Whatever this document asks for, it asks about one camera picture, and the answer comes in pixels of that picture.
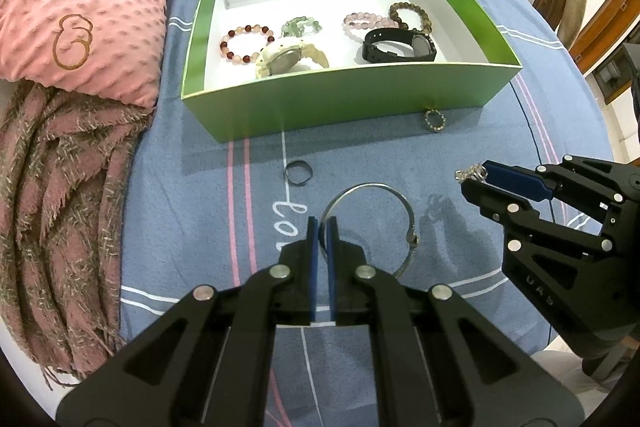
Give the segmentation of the silver charm jewelry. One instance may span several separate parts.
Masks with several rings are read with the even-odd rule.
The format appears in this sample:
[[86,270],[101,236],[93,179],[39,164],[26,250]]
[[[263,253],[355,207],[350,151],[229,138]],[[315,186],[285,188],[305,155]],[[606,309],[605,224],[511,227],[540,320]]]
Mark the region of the silver charm jewelry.
[[488,171],[482,164],[474,164],[468,168],[458,169],[454,172],[454,179],[458,183],[474,180],[477,182],[485,182],[488,177]]

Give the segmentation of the silver bangle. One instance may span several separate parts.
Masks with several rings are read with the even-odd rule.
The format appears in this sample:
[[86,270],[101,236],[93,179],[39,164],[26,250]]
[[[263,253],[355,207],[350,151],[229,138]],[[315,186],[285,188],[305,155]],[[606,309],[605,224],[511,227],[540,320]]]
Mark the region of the silver bangle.
[[332,218],[347,219],[347,237],[362,239],[374,260],[374,247],[390,247],[383,267],[400,279],[408,271],[420,244],[416,210],[398,188],[380,181],[361,182],[344,188],[322,210],[319,225],[320,251],[329,262],[329,225]]

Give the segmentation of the blue striped bed sheet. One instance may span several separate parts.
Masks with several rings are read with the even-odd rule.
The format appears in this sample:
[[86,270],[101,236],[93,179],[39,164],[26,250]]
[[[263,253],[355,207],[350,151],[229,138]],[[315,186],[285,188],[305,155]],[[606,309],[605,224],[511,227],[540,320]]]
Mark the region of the blue striped bed sheet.
[[180,98],[198,0],[168,0],[160,101],[134,155],[122,236],[120,332],[137,336],[200,284],[227,289],[272,265],[338,192],[380,181],[416,210],[420,244],[405,284],[454,288],[594,410],[606,391],[582,373],[501,272],[502,232],[461,195],[454,172],[486,159],[533,168],[566,154],[611,157],[588,84],[528,0],[477,0],[521,72],[487,105],[217,143]]

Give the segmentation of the black wrist watch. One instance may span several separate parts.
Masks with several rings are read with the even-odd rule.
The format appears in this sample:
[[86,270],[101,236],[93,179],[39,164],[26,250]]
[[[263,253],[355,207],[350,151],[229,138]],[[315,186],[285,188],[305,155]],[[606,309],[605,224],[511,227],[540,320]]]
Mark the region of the black wrist watch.
[[434,62],[435,43],[420,31],[400,28],[373,29],[364,36],[362,58],[371,64]]

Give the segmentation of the cream white watch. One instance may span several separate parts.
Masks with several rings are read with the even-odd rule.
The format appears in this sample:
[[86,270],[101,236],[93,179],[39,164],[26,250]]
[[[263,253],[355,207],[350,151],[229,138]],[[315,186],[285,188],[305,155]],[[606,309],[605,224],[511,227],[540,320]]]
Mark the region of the cream white watch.
[[304,58],[310,58],[314,64],[322,68],[330,67],[326,54],[312,43],[295,41],[277,44],[273,42],[262,49],[256,60],[256,78],[264,79],[286,74]]

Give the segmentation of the green cardboard box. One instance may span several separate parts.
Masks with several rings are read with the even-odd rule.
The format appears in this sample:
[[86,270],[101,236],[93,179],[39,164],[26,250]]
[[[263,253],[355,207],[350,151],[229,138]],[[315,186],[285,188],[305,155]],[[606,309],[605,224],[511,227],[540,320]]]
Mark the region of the green cardboard box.
[[[430,17],[434,62],[371,64],[349,15],[385,15],[405,1]],[[270,43],[312,43],[329,68],[304,58],[256,78]],[[480,107],[516,74],[518,57],[476,0],[198,0],[181,98],[220,142],[338,122]]]

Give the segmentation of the pink brown fringed scarf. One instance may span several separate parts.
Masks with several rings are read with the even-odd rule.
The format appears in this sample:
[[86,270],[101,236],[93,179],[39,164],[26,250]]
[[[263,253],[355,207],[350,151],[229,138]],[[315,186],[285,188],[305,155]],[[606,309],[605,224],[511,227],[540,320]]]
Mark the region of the pink brown fringed scarf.
[[1,119],[1,318],[46,381],[119,335],[122,214],[152,110],[22,80]]

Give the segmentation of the pink dotted blanket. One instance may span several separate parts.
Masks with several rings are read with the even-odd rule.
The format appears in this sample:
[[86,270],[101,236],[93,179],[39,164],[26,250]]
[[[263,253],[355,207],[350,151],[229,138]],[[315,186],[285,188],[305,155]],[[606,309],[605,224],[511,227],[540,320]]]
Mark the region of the pink dotted blanket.
[[1,0],[1,77],[152,107],[167,0]]

